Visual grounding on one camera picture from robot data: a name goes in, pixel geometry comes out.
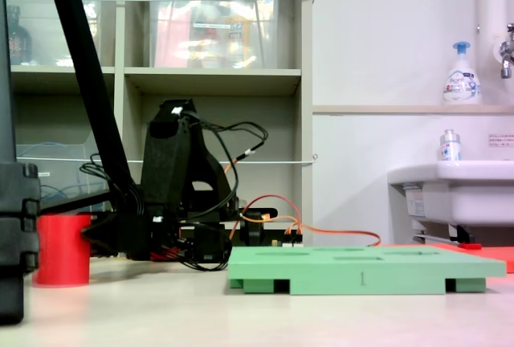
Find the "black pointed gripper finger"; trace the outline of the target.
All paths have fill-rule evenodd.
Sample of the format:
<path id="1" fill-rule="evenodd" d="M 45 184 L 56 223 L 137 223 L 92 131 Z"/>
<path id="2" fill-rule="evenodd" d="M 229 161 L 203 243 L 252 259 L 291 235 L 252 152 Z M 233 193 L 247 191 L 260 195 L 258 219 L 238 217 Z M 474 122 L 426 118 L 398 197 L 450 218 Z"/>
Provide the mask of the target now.
<path id="1" fill-rule="evenodd" d="M 118 213 L 99 213 L 81 230 L 90 243 L 101 247 L 118 247 Z"/>

